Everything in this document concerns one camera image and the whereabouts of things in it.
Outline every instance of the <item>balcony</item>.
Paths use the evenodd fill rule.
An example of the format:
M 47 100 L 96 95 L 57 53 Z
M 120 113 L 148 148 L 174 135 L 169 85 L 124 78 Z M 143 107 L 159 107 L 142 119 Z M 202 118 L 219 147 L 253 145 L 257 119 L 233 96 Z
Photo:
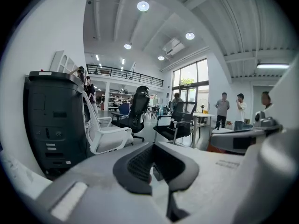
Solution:
M 88 74 L 117 77 L 126 80 L 138 81 L 144 84 L 151 84 L 159 87 L 163 87 L 163 80 L 143 75 L 137 72 L 132 72 L 129 70 L 121 70 L 118 68 L 108 67 L 108 66 L 98 66 L 98 65 L 86 65 Z

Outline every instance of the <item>table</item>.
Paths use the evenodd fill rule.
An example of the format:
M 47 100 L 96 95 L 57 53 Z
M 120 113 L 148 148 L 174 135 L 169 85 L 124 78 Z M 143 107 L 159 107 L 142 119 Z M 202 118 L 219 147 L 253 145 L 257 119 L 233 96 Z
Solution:
M 155 107 L 155 106 L 148 106 L 147 108 L 151 108 L 151 110 L 152 110 L 152 113 L 151 113 L 151 118 L 153 117 L 153 108 L 158 108 L 159 109 L 159 115 L 161 115 L 161 107 L 159 107 L 159 106 L 157 106 L 157 107 Z
M 205 117 L 210 117 L 210 131 L 209 131 L 209 137 L 211 136 L 212 133 L 212 117 L 215 116 L 213 114 L 202 114 L 202 113 L 193 113 L 193 121 L 194 121 L 194 130 L 193 130 L 193 141 L 192 141 L 192 148 L 195 148 L 195 143 L 196 143 L 196 130 L 197 130 L 197 118 L 205 118 Z

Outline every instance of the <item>floor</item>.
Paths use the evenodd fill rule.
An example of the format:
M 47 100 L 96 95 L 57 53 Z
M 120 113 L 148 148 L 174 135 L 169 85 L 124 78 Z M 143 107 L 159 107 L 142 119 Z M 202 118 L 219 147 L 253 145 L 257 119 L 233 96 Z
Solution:
M 111 111 L 98 111 L 98 117 L 112 117 Z M 153 142 L 155 138 L 155 130 L 153 127 L 157 124 L 157 118 L 150 118 L 147 115 L 144 118 L 144 129 L 141 130 L 139 133 L 136 133 L 137 136 L 144 137 L 145 142 Z M 162 118 L 159 120 L 159 125 L 168 125 L 170 124 L 170 118 Z M 206 150 L 208 145 L 208 139 L 209 139 L 209 127 L 201 127 L 200 128 L 200 138 L 199 138 L 199 132 L 197 131 L 196 135 L 196 148 L 200 150 Z M 157 134 L 157 141 L 163 141 L 167 142 L 168 140 L 164 138 L 162 135 Z M 138 145 L 142 143 L 141 139 L 134 139 L 134 145 Z M 190 146 L 192 144 L 192 138 L 191 135 L 189 137 L 183 137 L 176 140 L 176 143 L 183 144 L 185 146 Z

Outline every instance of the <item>round ceiling light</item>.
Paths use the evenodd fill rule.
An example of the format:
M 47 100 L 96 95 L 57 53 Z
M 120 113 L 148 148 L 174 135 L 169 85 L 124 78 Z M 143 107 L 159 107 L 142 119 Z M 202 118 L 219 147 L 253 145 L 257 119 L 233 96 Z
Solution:
M 149 7 L 150 7 L 150 5 L 145 1 L 138 2 L 138 4 L 137 4 L 138 10 L 140 10 L 142 12 L 147 11 L 149 9 Z
M 188 40 L 192 40 L 192 39 L 195 38 L 195 35 L 194 35 L 194 33 L 192 33 L 192 32 L 188 32 L 188 33 L 186 34 L 186 38 L 187 38 Z
M 125 47 L 125 49 L 128 49 L 128 50 L 132 48 L 132 46 L 130 44 L 125 44 L 124 47 Z

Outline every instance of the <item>white desk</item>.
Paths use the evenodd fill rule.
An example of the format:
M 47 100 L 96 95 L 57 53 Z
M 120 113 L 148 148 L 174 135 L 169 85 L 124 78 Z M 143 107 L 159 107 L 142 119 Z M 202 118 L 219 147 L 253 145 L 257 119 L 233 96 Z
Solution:
M 197 130 L 197 118 L 199 119 L 199 123 L 201 118 L 210 117 L 210 131 L 209 131 L 209 138 L 212 133 L 212 117 L 215 116 L 213 114 L 202 114 L 202 113 L 193 113 L 193 121 L 194 121 L 194 130 L 193 130 L 193 141 L 192 141 L 192 148 L 195 148 L 196 143 L 196 130 Z

